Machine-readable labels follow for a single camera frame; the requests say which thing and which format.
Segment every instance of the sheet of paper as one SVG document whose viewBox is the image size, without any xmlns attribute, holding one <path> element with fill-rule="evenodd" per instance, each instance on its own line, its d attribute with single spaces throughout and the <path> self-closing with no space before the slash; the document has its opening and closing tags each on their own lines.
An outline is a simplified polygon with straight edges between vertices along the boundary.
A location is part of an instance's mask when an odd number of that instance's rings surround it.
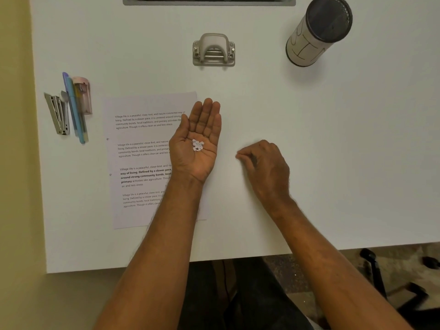
<svg viewBox="0 0 440 330">
<path fill-rule="evenodd" d="M 104 100 L 113 227 L 148 226 L 171 176 L 168 141 L 195 92 Z"/>
</svg>

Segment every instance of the left hand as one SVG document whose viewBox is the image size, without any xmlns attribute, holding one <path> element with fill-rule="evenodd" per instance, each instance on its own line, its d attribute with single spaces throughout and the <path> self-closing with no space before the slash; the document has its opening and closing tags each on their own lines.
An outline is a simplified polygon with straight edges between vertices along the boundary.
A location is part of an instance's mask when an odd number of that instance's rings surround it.
<svg viewBox="0 0 440 330">
<path fill-rule="evenodd" d="M 205 99 L 196 102 L 189 118 L 183 114 L 180 125 L 169 140 L 173 173 L 195 178 L 202 184 L 209 176 L 217 157 L 221 131 L 220 103 Z M 192 140 L 203 141 L 203 149 L 193 150 Z"/>
</svg>

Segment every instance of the right hand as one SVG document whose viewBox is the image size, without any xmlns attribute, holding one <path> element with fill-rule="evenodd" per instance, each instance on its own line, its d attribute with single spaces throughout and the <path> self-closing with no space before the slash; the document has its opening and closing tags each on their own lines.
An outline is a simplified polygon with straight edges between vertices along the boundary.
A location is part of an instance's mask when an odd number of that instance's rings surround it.
<svg viewBox="0 0 440 330">
<path fill-rule="evenodd" d="M 261 140 L 240 149 L 235 157 L 244 164 L 252 188 L 269 215 L 294 203 L 289 194 L 289 166 L 276 144 Z"/>
</svg>

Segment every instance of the pen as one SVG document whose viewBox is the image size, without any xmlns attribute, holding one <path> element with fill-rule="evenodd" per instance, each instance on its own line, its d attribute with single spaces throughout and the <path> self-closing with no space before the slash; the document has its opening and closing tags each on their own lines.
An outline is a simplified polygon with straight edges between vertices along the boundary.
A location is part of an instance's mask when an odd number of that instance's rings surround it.
<svg viewBox="0 0 440 330">
<path fill-rule="evenodd" d="M 68 89 L 67 89 L 67 78 L 69 77 L 69 74 L 67 74 L 65 71 L 63 72 L 63 82 L 64 82 L 64 88 L 66 88 L 66 93 L 68 93 Z M 74 118 L 74 111 L 72 109 L 72 102 L 70 101 L 70 96 L 69 94 L 67 94 L 67 98 L 69 100 L 69 106 L 70 106 L 70 114 L 72 116 L 72 123 L 74 124 L 74 131 L 75 131 L 75 136 L 78 136 L 78 131 L 77 131 L 77 123 L 75 122 L 75 118 Z"/>
<path fill-rule="evenodd" d="M 69 98 L 70 98 L 70 106 L 72 107 L 72 112 L 74 115 L 73 119 L 75 119 L 75 123 L 77 124 L 78 138 L 80 138 L 81 144 L 85 144 L 84 134 L 82 132 L 82 127 L 81 127 L 80 115 L 77 107 L 77 100 L 75 98 L 74 83 L 72 82 L 72 79 L 70 77 L 65 77 L 65 80 L 66 80 L 67 93 L 69 94 Z"/>
</svg>

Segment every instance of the metal hole punch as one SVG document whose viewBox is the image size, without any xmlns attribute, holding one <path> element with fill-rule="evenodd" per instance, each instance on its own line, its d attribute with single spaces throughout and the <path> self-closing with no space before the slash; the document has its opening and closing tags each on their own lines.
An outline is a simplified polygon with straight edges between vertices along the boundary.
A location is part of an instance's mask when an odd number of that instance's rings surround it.
<svg viewBox="0 0 440 330">
<path fill-rule="evenodd" d="M 221 33 L 205 33 L 193 43 L 193 65 L 235 65 L 235 44 Z"/>
</svg>

